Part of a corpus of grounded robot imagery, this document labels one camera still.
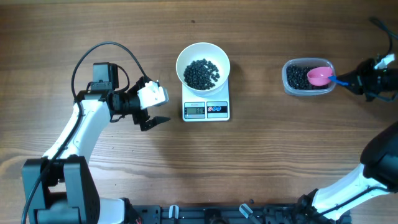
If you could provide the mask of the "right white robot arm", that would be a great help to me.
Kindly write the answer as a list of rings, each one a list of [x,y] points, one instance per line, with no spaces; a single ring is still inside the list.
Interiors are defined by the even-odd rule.
[[[397,69],[388,68],[394,54],[378,59],[367,59],[357,69],[332,75],[330,68],[315,68],[308,78],[323,78],[335,82],[367,101],[381,98],[382,92],[391,91],[397,99]],[[335,223],[355,206],[380,195],[397,192],[397,123],[374,137],[364,148],[359,165],[334,184],[315,189],[303,195],[292,211],[295,223]]]

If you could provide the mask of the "pink scoop blue handle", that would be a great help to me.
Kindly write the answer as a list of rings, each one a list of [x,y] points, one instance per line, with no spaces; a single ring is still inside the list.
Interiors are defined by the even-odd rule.
[[[334,82],[341,86],[348,86],[348,82],[343,82],[333,74],[333,70],[331,67],[317,67],[311,69],[307,73],[307,80],[313,86],[324,86],[328,85],[330,82]]]

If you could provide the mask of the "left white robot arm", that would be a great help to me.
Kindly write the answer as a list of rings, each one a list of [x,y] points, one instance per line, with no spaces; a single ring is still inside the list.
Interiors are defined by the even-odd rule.
[[[146,75],[134,86],[119,88],[122,68],[94,63],[93,80],[80,91],[73,113],[61,135],[42,158],[29,159],[22,168],[26,197],[23,223],[142,223],[126,198],[101,198],[88,167],[103,129],[132,116],[141,131],[166,122],[151,118],[147,109],[166,104],[167,90]]]

